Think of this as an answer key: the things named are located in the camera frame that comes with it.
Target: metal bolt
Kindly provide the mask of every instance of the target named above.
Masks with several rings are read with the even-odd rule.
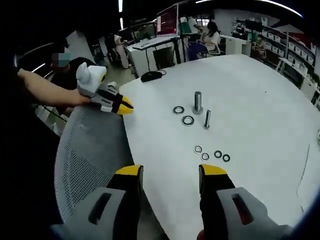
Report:
[[[208,109],[208,110],[206,111],[205,123],[204,123],[204,126],[203,126],[204,129],[210,128],[210,125],[209,125],[210,115],[211,115],[211,111]]]
[[[192,112],[195,115],[200,115],[203,113],[204,109],[201,106],[202,94],[200,91],[196,91],[194,93],[194,106],[192,108]]]

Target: black mouse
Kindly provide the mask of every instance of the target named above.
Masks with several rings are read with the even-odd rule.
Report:
[[[149,82],[155,79],[160,79],[163,74],[159,71],[148,71],[141,76],[141,82]]]

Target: black washer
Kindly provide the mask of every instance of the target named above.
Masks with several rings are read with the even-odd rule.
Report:
[[[214,152],[214,154],[213,154],[217,159],[219,159],[219,158],[221,158],[222,157],[222,152],[221,151],[219,151],[219,150],[217,150],[217,151],[215,151]]]
[[[230,156],[228,154],[225,154],[222,156],[222,160],[225,162],[229,162],[230,161]]]

